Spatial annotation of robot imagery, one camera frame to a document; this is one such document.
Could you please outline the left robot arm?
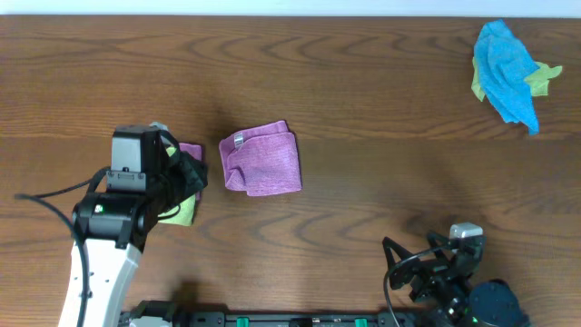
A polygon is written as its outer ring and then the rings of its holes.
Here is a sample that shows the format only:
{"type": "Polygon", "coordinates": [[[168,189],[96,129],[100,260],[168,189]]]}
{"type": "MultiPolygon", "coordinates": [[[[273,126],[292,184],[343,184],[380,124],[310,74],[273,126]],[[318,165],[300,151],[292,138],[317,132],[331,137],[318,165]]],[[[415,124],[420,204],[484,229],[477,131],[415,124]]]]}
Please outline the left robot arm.
{"type": "Polygon", "coordinates": [[[73,210],[76,248],[60,325],[116,325],[149,231],[207,184],[205,164],[169,132],[118,126],[110,166],[73,210]]]}

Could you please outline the purple microfiber cloth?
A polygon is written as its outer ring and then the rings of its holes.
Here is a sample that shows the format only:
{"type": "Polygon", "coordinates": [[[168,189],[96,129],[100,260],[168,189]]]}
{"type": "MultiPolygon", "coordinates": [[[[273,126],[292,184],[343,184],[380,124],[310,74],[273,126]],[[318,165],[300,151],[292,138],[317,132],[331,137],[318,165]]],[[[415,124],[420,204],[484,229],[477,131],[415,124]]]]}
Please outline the purple microfiber cloth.
{"type": "Polygon", "coordinates": [[[285,121],[240,130],[219,143],[225,187],[260,197],[302,189],[295,134],[285,121]]]}

